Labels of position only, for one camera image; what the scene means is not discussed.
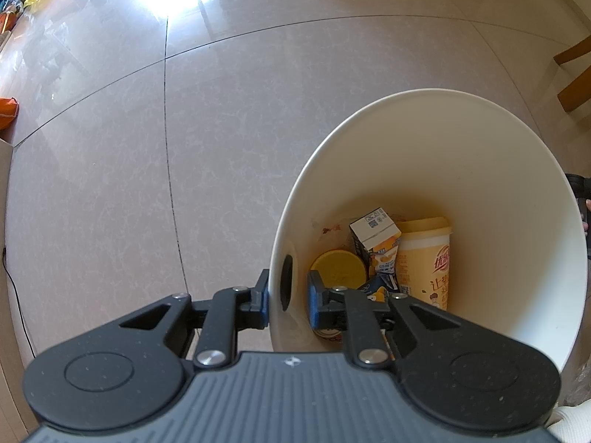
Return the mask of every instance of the wooden leg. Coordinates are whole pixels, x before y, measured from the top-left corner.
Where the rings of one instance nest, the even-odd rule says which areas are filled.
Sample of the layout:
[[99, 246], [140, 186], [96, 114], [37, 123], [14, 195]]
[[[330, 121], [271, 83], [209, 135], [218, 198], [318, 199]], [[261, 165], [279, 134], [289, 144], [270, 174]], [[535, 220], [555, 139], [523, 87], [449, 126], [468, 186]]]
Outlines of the wooden leg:
[[575, 58], [583, 56], [585, 53], [589, 53], [590, 51], [591, 37], [587, 37], [583, 41], [577, 43], [574, 47], [570, 47], [569, 49], [564, 50], [562, 53], [556, 55], [554, 57], [554, 61], [556, 61], [559, 65], [562, 65], [562, 63], [574, 60]]
[[573, 111], [591, 98], [591, 66], [577, 76], [563, 91], [558, 100], [565, 111]]

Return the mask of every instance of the human hand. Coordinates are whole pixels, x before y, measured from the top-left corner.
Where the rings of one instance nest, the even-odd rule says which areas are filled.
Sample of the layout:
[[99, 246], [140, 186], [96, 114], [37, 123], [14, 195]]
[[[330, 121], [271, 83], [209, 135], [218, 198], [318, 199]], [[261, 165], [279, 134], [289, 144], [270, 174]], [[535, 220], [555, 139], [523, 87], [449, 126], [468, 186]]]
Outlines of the human hand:
[[[589, 211], [591, 211], [591, 199], [588, 199], [586, 203], [587, 203], [587, 209], [588, 209]], [[585, 223], [585, 222], [583, 222], [583, 229], [585, 230], [585, 236], [587, 236], [587, 231], [589, 230], [589, 224], [588, 224], [588, 223]]]

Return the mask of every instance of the power cord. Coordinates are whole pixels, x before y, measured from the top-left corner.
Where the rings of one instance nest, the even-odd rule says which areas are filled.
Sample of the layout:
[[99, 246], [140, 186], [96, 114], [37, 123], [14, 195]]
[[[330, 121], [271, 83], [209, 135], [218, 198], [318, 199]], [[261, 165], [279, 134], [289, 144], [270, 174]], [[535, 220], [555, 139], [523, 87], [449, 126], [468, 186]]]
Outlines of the power cord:
[[23, 310], [21, 309], [21, 301], [18, 298], [17, 286], [14, 284], [13, 277], [11, 277], [10, 273], [8, 273], [8, 268], [6, 268], [6, 247], [4, 247], [4, 250], [2, 251], [2, 266], [4, 266], [4, 271], [8, 275], [8, 278], [10, 278], [10, 283], [13, 284], [14, 294], [17, 297], [18, 313], [21, 315], [21, 323], [23, 324], [23, 330], [25, 332], [25, 336], [27, 337], [27, 343], [29, 343], [29, 348], [31, 349], [31, 353], [33, 354], [33, 358], [35, 358], [35, 352], [33, 351], [33, 345], [31, 345], [31, 340], [29, 339], [29, 335], [27, 333], [27, 327], [25, 326], [25, 319], [23, 318]]

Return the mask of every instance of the white trash bin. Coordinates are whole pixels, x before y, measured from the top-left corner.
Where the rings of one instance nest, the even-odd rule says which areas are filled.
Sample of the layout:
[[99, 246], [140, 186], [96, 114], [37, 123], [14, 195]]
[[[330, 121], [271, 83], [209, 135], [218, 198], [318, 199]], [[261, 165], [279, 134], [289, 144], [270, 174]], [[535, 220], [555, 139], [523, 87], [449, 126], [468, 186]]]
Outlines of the white trash bin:
[[[308, 323], [306, 274], [322, 252], [352, 248], [349, 223], [376, 207], [394, 218], [446, 217], [453, 227], [448, 310], [564, 367], [587, 274], [568, 181], [544, 143], [509, 111], [440, 89], [371, 103], [332, 131], [306, 163], [271, 256], [275, 351], [334, 349]], [[286, 255], [293, 269], [284, 278], [284, 290], [291, 280], [284, 310]]]

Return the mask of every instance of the white fabric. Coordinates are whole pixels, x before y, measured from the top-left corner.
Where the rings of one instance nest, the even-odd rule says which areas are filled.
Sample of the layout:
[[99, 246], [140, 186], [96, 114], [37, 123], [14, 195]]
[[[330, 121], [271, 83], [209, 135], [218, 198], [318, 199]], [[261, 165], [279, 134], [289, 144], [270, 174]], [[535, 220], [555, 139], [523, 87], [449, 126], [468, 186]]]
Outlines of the white fabric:
[[591, 442], [591, 400], [555, 408], [548, 424], [550, 433], [563, 443]]

